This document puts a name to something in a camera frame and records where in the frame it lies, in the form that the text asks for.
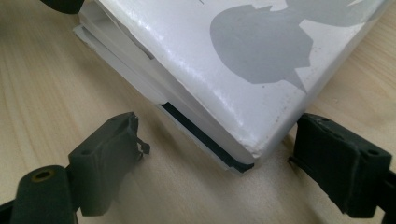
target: light wood surface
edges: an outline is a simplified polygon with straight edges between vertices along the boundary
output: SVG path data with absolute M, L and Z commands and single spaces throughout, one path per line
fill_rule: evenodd
M 112 116 L 134 111 L 152 153 L 126 176 L 120 203 L 80 223 L 380 223 L 342 215 L 286 162 L 293 131 L 268 160 L 237 176 L 72 32 L 78 16 L 39 1 L 0 1 L 0 203 L 35 168 L 60 164 Z M 307 109 L 396 155 L 396 4 Z

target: black plastic bracket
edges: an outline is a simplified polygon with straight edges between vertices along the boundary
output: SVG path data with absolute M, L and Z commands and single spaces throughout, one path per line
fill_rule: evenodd
M 298 120 L 296 163 L 351 217 L 372 217 L 379 205 L 396 220 L 391 155 L 341 125 L 304 114 Z
M 41 2 L 65 14 L 77 14 L 81 10 L 84 0 L 41 0 Z
M 51 165 L 24 176 L 16 199 L 0 206 L 0 224 L 77 223 L 79 208 L 83 216 L 101 216 L 124 176 L 149 154 L 137 128 L 133 112 L 118 115 L 69 154 L 67 168 Z

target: screw hole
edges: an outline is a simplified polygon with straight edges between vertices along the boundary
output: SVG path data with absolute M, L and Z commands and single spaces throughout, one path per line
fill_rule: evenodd
M 32 176 L 32 181 L 35 183 L 50 179 L 55 172 L 53 170 L 41 170 Z
M 88 150 L 88 149 L 85 149 L 85 150 L 83 150 L 82 152 L 81 152 L 81 154 L 82 155 L 90 155 L 92 152 L 90 151 L 90 150 Z
M 368 152 L 369 152 L 369 154 L 372 154 L 372 155 L 374 155 L 374 156 L 377 156 L 379 153 L 377 152 L 377 151 L 375 151 L 375 150 L 368 150 Z

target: gray silhouette print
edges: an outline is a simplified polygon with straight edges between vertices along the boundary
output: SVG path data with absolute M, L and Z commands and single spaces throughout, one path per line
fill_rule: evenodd
M 375 1 L 287 0 L 288 7 L 270 11 L 252 5 L 222 11 L 210 25 L 213 46 L 222 62 L 252 84 L 286 80 L 306 92 L 295 69 L 308 67 L 313 40 L 303 20 L 348 27 L 375 18 Z

